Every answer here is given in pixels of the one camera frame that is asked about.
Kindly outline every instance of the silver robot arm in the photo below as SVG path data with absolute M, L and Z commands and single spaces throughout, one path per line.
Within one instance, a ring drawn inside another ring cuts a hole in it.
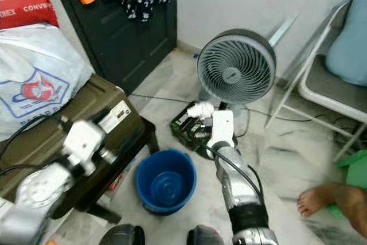
M 207 146 L 230 160 L 251 179 L 248 165 L 234 147 L 233 112 L 214 111 L 211 104 L 199 103 L 188 109 L 188 115 L 213 119 L 212 137 Z M 268 214 L 261 196 L 229 163 L 208 149 L 207 154 L 214 157 L 216 163 L 217 178 L 222 184 L 225 205 L 232 223 L 233 244 L 279 245 L 274 232 L 269 229 Z
M 36 245 L 46 231 L 53 211 L 62 202 L 74 181 L 95 171 L 92 156 L 100 149 L 105 132 L 92 122 L 75 122 L 63 144 L 62 161 L 56 161 L 27 176 L 17 189 L 14 208 L 0 221 L 0 245 Z M 109 163 L 113 154 L 102 149 L 98 153 Z M 75 169 L 82 167 L 82 173 Z

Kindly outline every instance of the blue bucket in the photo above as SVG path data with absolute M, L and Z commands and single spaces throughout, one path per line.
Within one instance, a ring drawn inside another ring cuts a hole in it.
M 196 171 L 187 154 L 176 149 L 159 151 L 140 163 L 135 184 L 148 211 L 171 215 L 193 195 Z

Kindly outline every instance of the chair seat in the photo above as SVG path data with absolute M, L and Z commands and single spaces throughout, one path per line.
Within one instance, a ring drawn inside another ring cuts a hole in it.
M 347 83 L 330 73 L 325 59 L 325 55 L 315 55 L 299 83 L 299 93 L 314 103 L 367 123 L 367 87 Z

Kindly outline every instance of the fan grille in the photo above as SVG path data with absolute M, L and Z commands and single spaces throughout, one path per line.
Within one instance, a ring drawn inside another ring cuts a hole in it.
M 275 78 L 275 60 L 263 44 L 247 36 L 215 38 L 202 50 L 198 76 L 213 96 L 227 103 L 260 99 Z

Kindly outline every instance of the white wall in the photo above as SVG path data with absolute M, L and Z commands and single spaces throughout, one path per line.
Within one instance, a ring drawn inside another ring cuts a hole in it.
M 74 27 L 68 17 L 68 14 L 66 13 L 61 3 L 61 0 L 50 0 L 50 1 L 53 4 L 53 8 L 57 15 L 57 21 L 62 33 L 67 38 L 67 40 L 74 46 L 74 48 L 79 52 L 80 56 L 85 61 L 89 62 L 89 58 L 74 30 Z
M 330 9 L 342 0 L 177 0 L 178 40 L 202 48 L 230 28 L 248 28 L 269 36 L 289 15 L 299 17 L 276 47 L 278 77 L 284 77 Z

